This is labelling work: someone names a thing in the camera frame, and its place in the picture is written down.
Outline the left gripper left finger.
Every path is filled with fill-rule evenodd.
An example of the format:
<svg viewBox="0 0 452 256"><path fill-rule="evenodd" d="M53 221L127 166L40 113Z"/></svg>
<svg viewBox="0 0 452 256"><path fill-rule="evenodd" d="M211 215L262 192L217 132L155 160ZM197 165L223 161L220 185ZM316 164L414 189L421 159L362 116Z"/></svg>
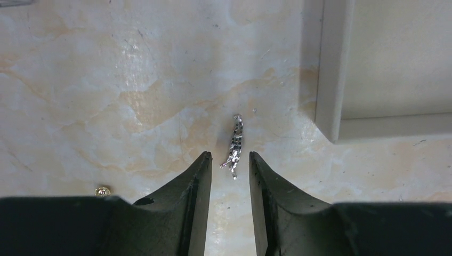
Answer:
<svg viewBox="0 0 452 256"><path fill-rule="evenodd" d="M203 255L212 155L129 203L119 196L1 198L1 255Z"/></svg>

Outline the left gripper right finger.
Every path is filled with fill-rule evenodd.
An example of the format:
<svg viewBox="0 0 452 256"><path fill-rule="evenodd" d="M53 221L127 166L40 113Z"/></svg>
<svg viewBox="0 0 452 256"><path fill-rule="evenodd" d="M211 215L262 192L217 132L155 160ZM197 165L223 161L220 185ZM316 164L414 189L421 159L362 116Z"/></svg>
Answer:
<svg viewBox="0 0 452 256"><path fill-rule="evenodd" d="M451 204L329 204L256 152L249 183L258 255L451 255Z"/></svg>

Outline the small gold stud earring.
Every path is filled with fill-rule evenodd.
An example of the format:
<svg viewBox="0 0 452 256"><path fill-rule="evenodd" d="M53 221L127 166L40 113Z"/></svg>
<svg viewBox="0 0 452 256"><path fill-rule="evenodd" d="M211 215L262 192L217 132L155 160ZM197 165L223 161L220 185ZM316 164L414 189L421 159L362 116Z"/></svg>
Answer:
<svg viewBox="0 0 452 256"><path fill-rule="evenodd" d="M111 190L108 187L98 187L95 189L94 194L96 197L108 197L111 195Z"/></svg>

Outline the beige compartment jewelry tray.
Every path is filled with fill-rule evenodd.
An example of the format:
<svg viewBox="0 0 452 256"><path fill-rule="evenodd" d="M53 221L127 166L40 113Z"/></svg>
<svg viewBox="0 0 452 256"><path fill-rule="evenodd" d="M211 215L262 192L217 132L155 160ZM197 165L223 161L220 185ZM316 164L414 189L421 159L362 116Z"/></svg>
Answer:
<svg viewBox="0 0 452 256"><path fill-rule="evenodd" d="M315 123L334 144L451 137L451 1L325 1Z"/></svg>

